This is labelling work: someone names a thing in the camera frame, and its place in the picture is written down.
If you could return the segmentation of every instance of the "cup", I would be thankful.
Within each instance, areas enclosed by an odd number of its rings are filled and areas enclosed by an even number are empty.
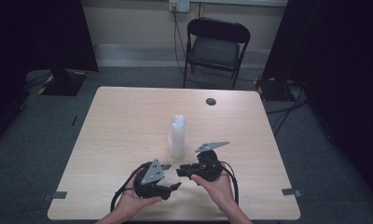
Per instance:
[[[184,116],[176,115],[172,118],[168,140],[172,157],[181,159],[187,154],[187,119]]]

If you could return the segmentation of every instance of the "chair backrest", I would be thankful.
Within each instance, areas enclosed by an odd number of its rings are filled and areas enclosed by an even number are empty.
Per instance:
[[[197,18],[187,25],[190,35],[204,36],[214,39],[248,44],[251,34],[247,28],[237,22],[219,21],[209,18]]]

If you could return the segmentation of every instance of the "wooden table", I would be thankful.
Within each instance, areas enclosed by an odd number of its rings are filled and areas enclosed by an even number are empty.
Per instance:
[[[216,105],[207,105],[207,98]],[[187,118],[188,153],[180,160],[168,152],[174,115]],[[134,220],[225,220],[202,187],[175,172],[179,164],[197,162],[194,149],[202,143],[221,141],[230,144],[215,152],[233,167],[244,213],[251,219],[298,219],[295,196],[282,193],[291,185],[256,92],[122,87],[97,90],[57,189],[67,191],[66,198],[53,199],[48,217],[104,217],[131,171],[158,158],[173,165],[165,179],[182,185]]]

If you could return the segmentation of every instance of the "gray carpet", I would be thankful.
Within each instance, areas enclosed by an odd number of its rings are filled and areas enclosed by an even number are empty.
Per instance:
[[[35,71],[27,80],[45,75]],[[262,69],[243,68],[236,90],[254,91],[251,81]],[[94,93],[101,86],[181,88],[178,67],[101,68],[89,73],[76,97],[37,94],[41,77],[26,84],[31,93],[24,109],[0,137],[0,223],[55,222],[47,217],[46,193],[56,191]],[[229,87],[227,77],[196,71],[190,78],[214,86],[188,82],[188,88]],[[298,87],[293,88],[297,95]],[[264,102],[267,111],[289,107],[289,102]],[[269,115],[277,130],[280,114]],[[373,223],[373,196],[349,160],[326,138],[309,105],[293,110],[276,134],[283,162],[297,198],[301,218],[281,223]],[[256,221],[255,223],[276,223]]]

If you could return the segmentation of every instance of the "electrical outlet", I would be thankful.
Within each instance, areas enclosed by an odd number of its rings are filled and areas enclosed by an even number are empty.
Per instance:
[[[169,11],[189,12],[189,0],[169,0]]]

